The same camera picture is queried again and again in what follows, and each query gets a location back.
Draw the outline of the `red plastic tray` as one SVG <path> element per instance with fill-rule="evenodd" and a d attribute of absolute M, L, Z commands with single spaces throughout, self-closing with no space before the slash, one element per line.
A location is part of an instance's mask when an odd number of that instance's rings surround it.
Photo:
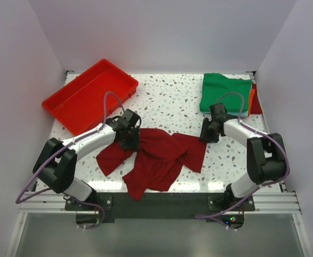
<path fill-rule="evenodd" d="M 122 103 L 138 81 L 102 59 L 42 102 L 42 106 L 73 135 L 80 135 L 103 121 L 105 93 L 113 92 Z"/>

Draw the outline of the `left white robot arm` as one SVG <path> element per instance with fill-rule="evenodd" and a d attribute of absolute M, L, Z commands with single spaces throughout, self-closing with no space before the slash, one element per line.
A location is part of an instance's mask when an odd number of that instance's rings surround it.
<path fill-rule="evenodd" d="M 77 162 L 91 152 L 114 142 L 122 149 L 139 148 L 141 117 L 130 109 L 107 118 L 95 128 L 66 140 L 49 139 L 33 168 L 33 173 L 55 193 L 77 199 L 84 210 L 96 204 L 96 191 L 75 177 Z"/>

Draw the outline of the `folded dark red shirt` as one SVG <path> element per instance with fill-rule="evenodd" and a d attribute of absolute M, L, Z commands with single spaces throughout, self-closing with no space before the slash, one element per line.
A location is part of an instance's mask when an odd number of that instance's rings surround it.
<path fill-rule="evenodd" d="M 262 114 L 262 108 L 260 106 L 258 92 L 257 92 L 257 85 L 255 83 L 252 84 L 252 89 L 254 90 L 254 95 L 252 98 L 252 104 L 251 104 L 251 114 Z"/>

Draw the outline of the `dark red polo shirt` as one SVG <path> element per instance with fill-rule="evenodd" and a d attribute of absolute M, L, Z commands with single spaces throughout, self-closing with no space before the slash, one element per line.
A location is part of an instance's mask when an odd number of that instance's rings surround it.
<path fill-rule="evenodd" d="M 182 133 L 168 134 L 158 128 L 140 129 L 140 149 L 130 150 L 111 143 L 96 157 L 99 168 L 109 176 L 134 152 L 134 166 L 123 176 L 128 194 L 140 200 L 146 189 L 168 191 L 183 166 L 200 173 L 206 152 L 206 142 Z"/>

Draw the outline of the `aluminium frame rail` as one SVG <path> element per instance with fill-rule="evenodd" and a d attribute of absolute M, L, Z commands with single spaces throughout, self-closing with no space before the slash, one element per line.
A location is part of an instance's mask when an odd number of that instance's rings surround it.
<path fill-rule="evenodd" d="M 253 195 L 253 214 L 300 214 L 301 208 L 295 193 L 256 193 Z M 41 193 L 19 205 L 20 213 L 64 213 L 63 195 L 51 191 Z"/>

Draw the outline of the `folded orange shirt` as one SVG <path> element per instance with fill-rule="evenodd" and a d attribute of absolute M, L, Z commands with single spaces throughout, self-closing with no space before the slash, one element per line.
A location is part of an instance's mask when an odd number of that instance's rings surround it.
<path fill-rule="evenodd" d="M 249 109 L 248 109 L 248 116 L 251 114 L 252 102 L 255 95 L 255 90 L 252 88 L 249 95 Z"/>

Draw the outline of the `folded green t shirt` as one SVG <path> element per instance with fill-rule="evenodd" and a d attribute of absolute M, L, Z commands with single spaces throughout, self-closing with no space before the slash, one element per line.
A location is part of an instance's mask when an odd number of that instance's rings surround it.
<path fill-rule="evenodd" d="M 199 109 L 209 113 L 209 107 L 227 93 L 239 93 L 244 98 L 242 113 L 249 112 L 249 98 L 252 89 L 252 80 L 228 78 L 220 73 L 205 73 L 202 83 L 202 99 Z"/>

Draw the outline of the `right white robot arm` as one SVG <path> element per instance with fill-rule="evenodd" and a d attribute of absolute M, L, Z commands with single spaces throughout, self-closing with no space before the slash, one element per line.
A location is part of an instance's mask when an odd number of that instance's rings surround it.
<path fill-rule="evenodd" d="M 289 163 L 282 136 L 260 132 L 228 114 L 222 103 L 210 106 L 211 119 L 204 118 L 200 140 L 219 142 L 231 137 L 247 150 L 247 171 L 229 184 L 216 204 L 222 209 L 237 210 L 262 186 L 281 181 L 289 174 Z"/>

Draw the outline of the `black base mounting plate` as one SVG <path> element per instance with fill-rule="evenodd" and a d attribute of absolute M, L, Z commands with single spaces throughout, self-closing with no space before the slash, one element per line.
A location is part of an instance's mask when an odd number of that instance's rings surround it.
<path fill-rule="evenodd" d="M 85 202 L 64 199 L 65 210 L 77 213 L 76 222 L 90 226 L 118 219 L 198 219 L 240 228 L 245 211 L 255 208 L 252 198 L 241 201 L 230 193 L 145 193 L 140 200 L 126 193 L 94 193 Z"/>

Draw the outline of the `folded light blue shirt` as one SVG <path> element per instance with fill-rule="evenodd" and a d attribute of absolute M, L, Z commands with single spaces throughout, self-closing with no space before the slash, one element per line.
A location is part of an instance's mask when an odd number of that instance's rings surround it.
<path fill-rule="evenodd" d="M 229 115 L 233 115 L 233 116 L 238 116 L 238 115 L 239 115 L 238 112 L 228 112 L 228 114 L 229 114 Z M 249 113 L 248 113 L 248 111 L 242 112 L 242 113 L 240 114 L 240 116 L 241 116 L 241 117 L 248 117 L 248 116 L 249 116 Z"/>

